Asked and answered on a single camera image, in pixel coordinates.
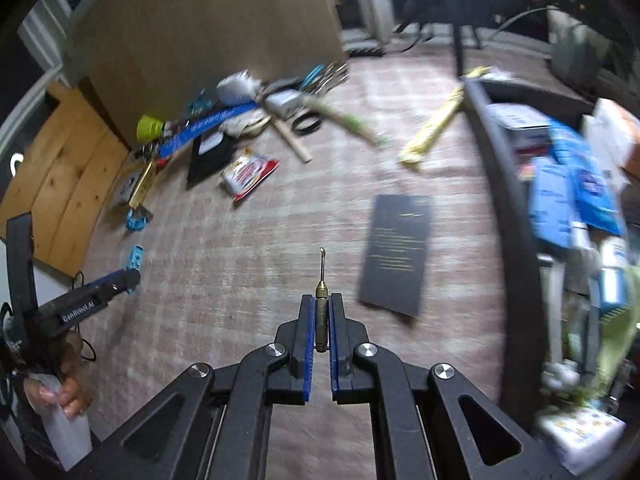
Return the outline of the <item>person's hand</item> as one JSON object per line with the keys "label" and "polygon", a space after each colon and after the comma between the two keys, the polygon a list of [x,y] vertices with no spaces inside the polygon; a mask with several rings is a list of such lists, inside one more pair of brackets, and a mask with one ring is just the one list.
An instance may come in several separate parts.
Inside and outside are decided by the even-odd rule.
{"label": "person's hand", "polygon": [[39,380],[25,378],[23,388],[27,400],[33,408],[52,408],[59,406],[68,419],[85,413],[92,402],[89,379],[82,368],[80,350],[82,340],[75,333],[67,335],[64,344],[59,344],[54,355],[60,358],[61,385],[58,391],[52,391]]}

